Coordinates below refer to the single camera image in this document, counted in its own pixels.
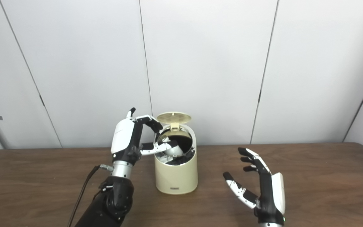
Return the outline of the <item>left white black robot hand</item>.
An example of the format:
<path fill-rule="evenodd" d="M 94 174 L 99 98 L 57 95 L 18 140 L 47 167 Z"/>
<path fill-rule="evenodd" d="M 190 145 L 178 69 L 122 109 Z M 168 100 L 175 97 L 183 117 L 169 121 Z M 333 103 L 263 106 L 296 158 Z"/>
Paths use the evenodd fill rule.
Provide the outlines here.
<path fill-rule="evenodd" d="M 133 118 L 135 111 L 136 108 L 131 108 L 126 118 L 116 125 L 111 147 L 113 161 L 135 164 L 141 156 L 157 153 L 165 153 L 170 157 L 183 156 L 183 150 L 177 141 L 172 141 L 167 137 L 164 140 L 141 144 L 140 139 L 144 125 L 149 126 L 156 135 L 160 133 L 163 126 L 151 115 Z"/>

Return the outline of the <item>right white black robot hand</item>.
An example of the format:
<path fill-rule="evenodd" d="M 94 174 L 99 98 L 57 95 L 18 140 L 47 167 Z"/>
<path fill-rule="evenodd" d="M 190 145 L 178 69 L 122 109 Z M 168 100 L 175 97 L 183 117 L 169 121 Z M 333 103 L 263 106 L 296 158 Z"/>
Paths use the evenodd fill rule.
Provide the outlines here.
<path fill-rule="evenodd" d="M 259 175 L 260 195 L 257 196 L 236 182 L 229 172 L 223 177 L 228 187 L 246 206 L 254 211 L 260 227 L 283 227 L 285 224 L 284 178 L 278 172 L 272 174 L 264 160 L 248 148 L 238 148 L 240 160 L 251 163 L 243 168 L 245 172 L 257 172 Z"/>

